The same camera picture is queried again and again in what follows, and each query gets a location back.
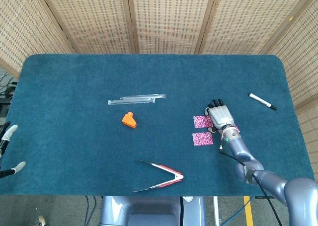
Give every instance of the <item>gray floor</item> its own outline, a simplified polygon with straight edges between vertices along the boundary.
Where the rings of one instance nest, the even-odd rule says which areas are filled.
[[[0,76],[5,72],[0,69]],[[6,76],[0,84],[6,84],[10,75]],[[90,220],[90,226],[97,226],[99,222],[101,197],[97,197],[97,207]],[[218,197],[220,221],[225,222],[243,205],[242,197]],[[277,200],[272,200],[275,209],[284,226],[288,225],[287,208]],[[90,210],[94,200],[89,197]],[[211,197],[205,198],[207,226],[214,226],[213,201]],[[39,215],[43,215],[48,226],[81,226],[84,224],[86,213],[86,198],[84,196],[7,196],[0,195],[0,226],[32,226]],[[253,221],[255,226],[278,225],[274,214],[265,199],[255,199],[251,202]],[[242,211],[228,226],[245,226],[245,211]]]

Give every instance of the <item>teal carpet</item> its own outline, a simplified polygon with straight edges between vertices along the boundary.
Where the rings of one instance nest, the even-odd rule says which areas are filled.
[[[248,97],[252,92],[277,111]],[[165,93],[155,104],[108,106],[125,95]],[[213,98],[231,111],[252,154],[286,179],[313,178],[281,61],[245,55],[34,55],[7,119],[19,128],[2,168],[27,162],[0,180],[1,194],[255,195],[239,182],[235,162],[211,146],[194,146],[193,116]],[[132,111],[137,128],[122,124]],[[136,161],[180,171],[180,183],[132,193],[173,178]]]

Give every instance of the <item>orange object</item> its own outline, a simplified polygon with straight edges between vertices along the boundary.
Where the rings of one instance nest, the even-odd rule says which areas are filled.
[[[134,114],[132,112],[128,112],[127,114],[125,114],[122,122],[123,124],[132,127],[132,128],[136,128],[137,127],[137,123],[135,121],[135,119],[133,118]]]

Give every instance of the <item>robot finger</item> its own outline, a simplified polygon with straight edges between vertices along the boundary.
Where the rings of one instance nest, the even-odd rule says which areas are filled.
[[[213,99],[212,101],[214,102],[214,105],[215,105],[216,107],[219,107],[219,106],[220,106],[219,103],[218,103],[215,99]]]
[[[220,103],[220,106],[223,106],[224,105],[224,102],[218,98],[218,102]]]

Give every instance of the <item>marker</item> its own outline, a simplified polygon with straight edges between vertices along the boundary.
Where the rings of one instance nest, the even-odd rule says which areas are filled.
[[[273,104],[270,104],[269,102],[266,102],[265,100],[261,99],[260,97],[257,97],[256,95],[252,94],[252,93],[249,93],[248,94],[249,97],[257,100],[258,102],[261,102],[262,104],[266,105],[267,107],[273,109],[273,110],[276,110],[277,107],[275,107]]]

